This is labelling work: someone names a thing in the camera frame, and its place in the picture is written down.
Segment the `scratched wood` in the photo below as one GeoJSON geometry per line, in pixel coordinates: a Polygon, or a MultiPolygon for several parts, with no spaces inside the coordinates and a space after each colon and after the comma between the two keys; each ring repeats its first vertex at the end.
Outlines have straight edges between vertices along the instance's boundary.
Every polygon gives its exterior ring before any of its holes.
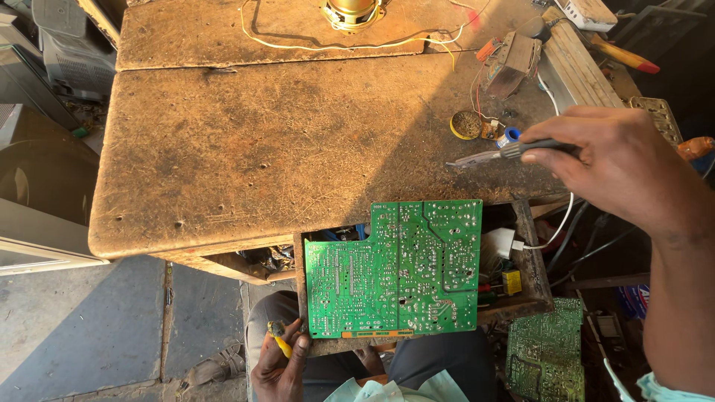
{"type": "MultiPolygon", "coordinates": [[[[104,258],[286,236],[367,222],[371,202],[563,193],[544,169],[497,160],[450,117],[471,109],[478,71],[448,54],[120,72],[114,80],[89,225],[104,258]]],[[[522,129],[553,114],[533,80],[502,103],[522,129]]]]}
{"type": "MultiPolygon", "coordinates": [[[[423,41],[397,47],[353,52],[274,49],[248,38],[241,30],[238,9],[244,0],[155,0],[130,7],[124,15],[117,70],[162,67],[228,67],[314,59],[349,59],[416,54],[423,41]]],[[[384,44],[411,36],[437,40],[456,37],[451,50],[479,49],[492,36],[513,31],[542,9],[530,0],[392,0],[387,14],[369,29],[345,36],[320,14],[318,0],[258,0],[244,8],[246,25],[269,43],[300,46],[384,44]]],[[[430,45],[443,52],[440,45],[430,45]]]]}

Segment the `concrete floor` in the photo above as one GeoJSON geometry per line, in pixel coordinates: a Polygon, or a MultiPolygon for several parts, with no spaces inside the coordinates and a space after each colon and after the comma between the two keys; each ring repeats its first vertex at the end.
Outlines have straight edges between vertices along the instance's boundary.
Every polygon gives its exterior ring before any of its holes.
{"type": "Polygon", "coordinates": [[[246,401],[244,376],[177,394],[194,364],[243,341],[241,289],[148,256],[2,277],[0,401],[246,401]]]}

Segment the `small circuit board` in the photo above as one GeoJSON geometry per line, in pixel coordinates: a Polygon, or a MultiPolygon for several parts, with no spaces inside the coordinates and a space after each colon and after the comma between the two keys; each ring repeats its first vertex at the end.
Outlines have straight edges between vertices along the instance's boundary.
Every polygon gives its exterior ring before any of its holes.
{"type": "Polygon", "coordinates": [[[371,223],[366,240],[305,241],[311,336],[476,329],[482,201],[375,203],[371,223]]]}
{"type": "Polygon", "coordinates": [[[553,304],[552,313],[517,318],[509,326],[509,387],[533,401],[583,402],[581,299],[554,298],[553,304]]]}

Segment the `red wire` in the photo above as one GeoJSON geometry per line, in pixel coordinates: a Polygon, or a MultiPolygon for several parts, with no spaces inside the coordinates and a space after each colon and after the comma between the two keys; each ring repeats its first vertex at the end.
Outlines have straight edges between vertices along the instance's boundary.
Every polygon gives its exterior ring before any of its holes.
{"type": "Polygon", "coordinates": [[[479,118],[481,119],[482,117],[482,108],[479,106],[479,83],[482,82],[482,70],[484,69],[484,64],[482,64],[482,68],[479,69],[479,72],[477,73],[477,112],[479,112],[479,118]]]}

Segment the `trousers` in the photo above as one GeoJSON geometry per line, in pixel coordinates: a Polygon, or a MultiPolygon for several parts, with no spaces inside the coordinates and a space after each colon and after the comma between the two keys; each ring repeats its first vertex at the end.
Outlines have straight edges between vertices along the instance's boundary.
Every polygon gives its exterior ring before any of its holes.
{"type": "MultiPolygon", "coordinates": [[[[268,321],[283,320],[289,324],[298,316],[296,292],[281,290],[256,303],[245,328],[251,366],[260,357],[268,321]]],[[[496,400],[494,355],[481,328],[401,340],[390,365],[388,382],[416,390],[445,369],[470,401],[496,400]]],[[[303,370],[304,401],[322,402],[347,380],[370,376],[352,351],[308,358],[303,370]]]]}

